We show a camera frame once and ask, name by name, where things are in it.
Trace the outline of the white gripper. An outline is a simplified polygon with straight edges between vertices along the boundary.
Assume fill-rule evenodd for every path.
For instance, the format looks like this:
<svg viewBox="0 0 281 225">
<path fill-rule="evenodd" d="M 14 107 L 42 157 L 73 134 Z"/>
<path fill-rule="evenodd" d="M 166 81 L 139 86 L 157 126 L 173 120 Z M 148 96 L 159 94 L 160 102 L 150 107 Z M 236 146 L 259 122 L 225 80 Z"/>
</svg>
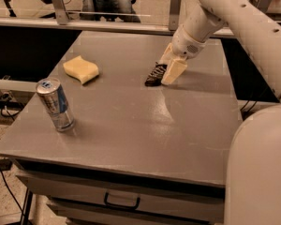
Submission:
<svg viewBox="0 0 281 225">
<path fill-rule="evenodd" d="M 190 59 L 196 57 L 204 47 L 204 42 L 196 41 L 180 25 L 173 35 L 172 42 L 158 61 L 159 64 L 167 66 L 161 83 L 163 85 L 174 83 L 187 68 L 187 62 L 184 59 L 172 58 L 172 51 L 177 56 Z"/>
</svg>

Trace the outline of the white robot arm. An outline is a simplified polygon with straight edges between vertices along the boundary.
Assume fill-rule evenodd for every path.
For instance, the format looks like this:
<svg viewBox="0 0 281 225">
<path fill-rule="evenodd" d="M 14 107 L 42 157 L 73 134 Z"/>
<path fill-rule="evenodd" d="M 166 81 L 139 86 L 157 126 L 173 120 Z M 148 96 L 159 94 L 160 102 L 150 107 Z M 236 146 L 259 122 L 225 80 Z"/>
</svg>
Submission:
<svg viewBox="0 0 281 225">
<path fill-rule="evenodd" d="M 281 225 L 281 25 L 249 0 L 198 0 L 162 55 L 173 83 L 205 41 L 228 26 L 256 67 L 238 68 L 245 98 L 273 95 L 278 105 L 255 112 L 236 131 L 227 167 L 224 225 Z"/>
</svg>

